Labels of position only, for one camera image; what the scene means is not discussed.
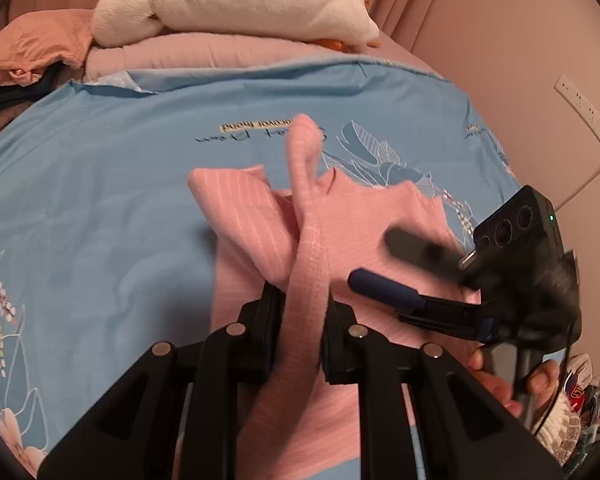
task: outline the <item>dark clothing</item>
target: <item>dark clothing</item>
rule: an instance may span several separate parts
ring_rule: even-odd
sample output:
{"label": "dark clothing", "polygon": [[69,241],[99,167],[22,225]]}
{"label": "dark clothing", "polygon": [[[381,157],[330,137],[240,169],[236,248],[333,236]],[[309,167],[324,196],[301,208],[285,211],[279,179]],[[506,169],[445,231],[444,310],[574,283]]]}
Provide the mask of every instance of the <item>dark clothing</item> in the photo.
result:
{"label": "dark clothing", "polygon": [[29,86],[0,86],[0,112],[24,102],[40,101],[51,94],[62,67],[62,62],[53,63],[45,70],[40,81]]}

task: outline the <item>power strip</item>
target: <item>power strip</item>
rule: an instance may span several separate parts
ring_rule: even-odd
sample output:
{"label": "power strip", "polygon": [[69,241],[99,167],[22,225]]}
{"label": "power strip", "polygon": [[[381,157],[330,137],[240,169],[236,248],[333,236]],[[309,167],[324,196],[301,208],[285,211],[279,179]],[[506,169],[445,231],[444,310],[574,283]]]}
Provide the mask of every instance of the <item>power strip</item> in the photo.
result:
{"label": "power strip", "polygon": [[554,88],[562,97],[567,99],[569,104],[573,106],[574,110],[577,111],[578,115],[582,117],[582,120],[587,123],[587,126],[591,128],[591,131],[600,141],[600,114],[589,100],[584,97],[582,92],[564,74],[560,76]]}

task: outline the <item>floral pattern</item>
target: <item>floral pattern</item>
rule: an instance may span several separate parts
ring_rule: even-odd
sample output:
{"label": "floral pattern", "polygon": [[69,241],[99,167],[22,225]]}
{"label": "floral pattern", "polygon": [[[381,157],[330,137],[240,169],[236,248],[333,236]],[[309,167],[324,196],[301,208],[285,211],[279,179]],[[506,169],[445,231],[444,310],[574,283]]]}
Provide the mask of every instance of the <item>floral pattern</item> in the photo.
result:
{"label": "floral pattern", "polygon": [[24,346],[26,307],[16,307],[0,281],[0,435],[33,476],[48,446],[40,391],[31,387]]}
{"label": "floral pattern", "polygon": [[433,183],[431,173],[413,168],[400,159],[398,153],[386,142],[377,140],[354,121],[343,124],[338,141],[352,156],[345,160],[333,153],[322,151],[327,168],[340,168],[351,178],[367,186],[394,186],[405,180],[413,182],[429,198],[441,197],[446,218],[460,246],[470,252],[474,248],[474,228],[478,225],[467,202],[456,200],[446,189]]}

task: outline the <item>black cable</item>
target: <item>black cable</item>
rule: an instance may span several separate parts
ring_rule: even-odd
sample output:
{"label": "black cable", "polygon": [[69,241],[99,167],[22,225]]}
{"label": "black cable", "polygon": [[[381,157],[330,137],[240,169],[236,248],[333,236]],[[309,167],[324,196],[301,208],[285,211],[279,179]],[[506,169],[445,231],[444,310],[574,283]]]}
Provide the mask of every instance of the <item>black cable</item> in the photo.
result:
{"label": "black cable", "polygon": [[552,399],[551,404],[549,405],[549,408],[544,412],[544,417],[542,418],[542,422],[540,422],[540,424],[534,431],[534,436],[538,436],[538,433],[540,432],[540,430],[542,430],[542,427],[546,423],[546,420],[549,418],[550,413],[555,408],[555,403],[558,401],[560,392],[564,388],[564,383],[566,382],[566,379],[567,379],[567,364],[568,364],[569,357],[571,354],[571,337],[573,337],[573,325],[569,325],[569,333],[567,335],[567,346],[565,349],[564,358],[562,359],[562,363],[560,364],[560,376],[558,377],[558,388],[555,391],[554,398]]}

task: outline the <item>black handle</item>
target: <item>black handle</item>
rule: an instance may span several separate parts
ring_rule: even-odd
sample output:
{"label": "black handle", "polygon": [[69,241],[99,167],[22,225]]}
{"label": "black handle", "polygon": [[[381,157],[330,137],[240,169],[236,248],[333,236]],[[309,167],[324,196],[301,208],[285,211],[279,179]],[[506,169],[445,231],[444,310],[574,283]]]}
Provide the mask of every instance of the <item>black handle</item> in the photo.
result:
{"label": "black handle", "polygon": [[522,414],[518,418],[520,423],[531,429],[534,419],[534,405],[536,397],[526,390],[526,383],[533,370],[542,364],[544,352],[529,348],[518,348],[516,358],[516,376],[513,383],[513,398],[522,404]]}

